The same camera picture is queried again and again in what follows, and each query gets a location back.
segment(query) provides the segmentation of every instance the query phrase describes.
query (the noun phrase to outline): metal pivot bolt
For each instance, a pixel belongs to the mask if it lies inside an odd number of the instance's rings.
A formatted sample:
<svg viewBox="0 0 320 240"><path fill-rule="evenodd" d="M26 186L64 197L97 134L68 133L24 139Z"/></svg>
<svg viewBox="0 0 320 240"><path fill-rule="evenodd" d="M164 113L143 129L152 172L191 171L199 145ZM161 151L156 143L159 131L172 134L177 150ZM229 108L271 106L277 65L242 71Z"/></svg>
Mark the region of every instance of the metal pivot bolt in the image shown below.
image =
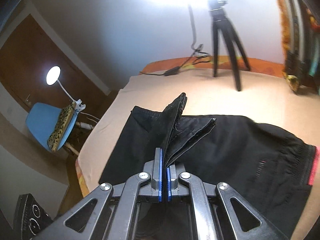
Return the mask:
<svg viewBox="0 0 320 240"><path fill-rule="evenodd" d="M229 185L225 182L220 182L218 187L219 187L219 189L225 190L229 187Z"/></svg>
<svg viewBox="0 0 320 240"><path fill-rule="evenodd" d="M180 174L180 177L183 179L189 179L191 177L191 174L189 172L182 172Z"/></svg>
<svg viewBox="0 0 320 240"><path fill-rule="evenodd" d="M111 189L111 184L109 184L109 183L102 183L102 184L100 185L100 189L101 189L101 190L104 190L104 191L109 190L109 189Z"/></svg>
<svg viewBox="0 0 320 240"><path fill-rule="evenodd" d="M148 177L149 177L149 173L147 173L147 172L140 172L139 173L140 179L147 179Z"/></svg>

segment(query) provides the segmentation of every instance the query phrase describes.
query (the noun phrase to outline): wooden door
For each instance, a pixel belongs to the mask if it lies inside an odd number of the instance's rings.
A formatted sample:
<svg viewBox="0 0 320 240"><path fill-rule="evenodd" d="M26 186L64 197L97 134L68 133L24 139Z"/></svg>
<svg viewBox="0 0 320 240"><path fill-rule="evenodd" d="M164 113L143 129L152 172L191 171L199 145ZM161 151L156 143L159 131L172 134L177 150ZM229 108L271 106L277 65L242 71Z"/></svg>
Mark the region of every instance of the wooden door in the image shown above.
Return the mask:
<svg viewBox="0 0 320 240"><path fill-rule="evenodd" d="M59 80L68 93L86 104L84 112L95 114L106 95L85 76L42 30L27 16L0 50L0 81L9 93L30 111L36 102L59 108L70 103L59 84L49 86L46 75L59 66Z"/></svg>

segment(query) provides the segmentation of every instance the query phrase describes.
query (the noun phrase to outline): tripod leg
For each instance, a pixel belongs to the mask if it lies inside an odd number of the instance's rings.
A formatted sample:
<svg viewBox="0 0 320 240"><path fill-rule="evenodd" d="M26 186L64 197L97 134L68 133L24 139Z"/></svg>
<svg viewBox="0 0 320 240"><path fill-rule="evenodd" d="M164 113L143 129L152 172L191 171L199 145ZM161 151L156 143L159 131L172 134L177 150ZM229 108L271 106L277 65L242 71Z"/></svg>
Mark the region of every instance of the tripod leg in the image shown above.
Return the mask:
<svg viewBox="0 0 320 240"><path fill-rule="evenodd" d="M227 46L228 52L229 52L229 58L232 65L232 71L235 76L235 82L236 82L236 89L237 91L241 91L241 81L240 81L240 73L238 68L238 63L236 59L236 53L235 48L233 47L232 39L231 39L231 33L228 31L227 25L225 25L225 21L219 22L219 27L222 31L223 38L225 41L225 44Z"/></svg>
<svg viewBox="0 0 320 240"><path fill-rule="evenodd" d="M251 68L250 68L250 65L249 65L249 62L248 62L248 59L247 59L247 56L245 54L245 51L244 51L244 48L242 46L242 43L239 39L239 36L238 34L236 33L236 30L234 29L234 27L232 26L231 22L227 19L226 20L226 25L228 26L229 28L229 31L232 33L233 35L233 39L235 41L235 43L237 44L238 48L239 48L239 51L241 53L241 56L243 58L243 61L244 61L244 64L245 66L247 67L247 69L250 71Z"/></svg>
<svg viewBox="0 0 320 240"><path fill-rule="evenodd" d="M212 21L212 48L213 48L213 77L217 76L218 69L218 26L215 21Z"/></svg>

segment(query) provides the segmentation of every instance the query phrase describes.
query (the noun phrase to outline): black shorts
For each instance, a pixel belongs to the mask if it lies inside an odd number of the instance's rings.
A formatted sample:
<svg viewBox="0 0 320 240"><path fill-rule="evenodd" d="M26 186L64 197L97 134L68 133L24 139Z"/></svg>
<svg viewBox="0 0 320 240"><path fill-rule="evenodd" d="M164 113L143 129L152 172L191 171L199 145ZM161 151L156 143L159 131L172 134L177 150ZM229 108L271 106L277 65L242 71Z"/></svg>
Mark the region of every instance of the black shorts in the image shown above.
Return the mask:
<svg viewBox="0 0 320 240"><path fill-rule="evenodd" d="M311 191L316 147L244 116L181 116L185 101L182 94L161 113L134 107L99 183L125 182L162 147L166 166L177 160L204 182L227 182L290 238Z"/></svg>

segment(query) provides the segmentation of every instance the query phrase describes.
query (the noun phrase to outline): power cord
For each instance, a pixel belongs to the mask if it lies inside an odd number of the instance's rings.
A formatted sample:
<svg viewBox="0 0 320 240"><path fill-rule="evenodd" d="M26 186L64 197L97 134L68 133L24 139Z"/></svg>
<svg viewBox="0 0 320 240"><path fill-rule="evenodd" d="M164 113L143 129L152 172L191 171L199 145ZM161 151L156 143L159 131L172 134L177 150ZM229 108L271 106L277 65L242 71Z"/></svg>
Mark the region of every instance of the power cord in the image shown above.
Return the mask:
<svg viewBox="0 0 320 240"><path fill-rule="evenodd" d="M203 48L203 44L200 44L196 49L195 49L195 44L197 41L197 35L196 35L196 25L195 25L195 18L193 15L193 10L190 4L188 4L188 10L189 10L189 16L190 16L190 23L191 23L191 29L192 29L192 44L191 44L191 49L193 50L192 54L190 55L190 57L184 62L182 63L180 66L177 67L173 67L167 71L165 71L162 74L155 74L155 73L145 73L145 72L141 72L141 74L144 75L154 75L154 76L172 76L172 75L176 75L179 73L180 68L182 68L192 57L194 57L196 54L202 54L201 56L196 56L196 59L192 62L192 65L196 65L199 63L208 63L211 62L210 60L208 61L198 61L201 60L203 58L206 57L211 57L211 55L207 52L203 52L202 48Z"/></svg>

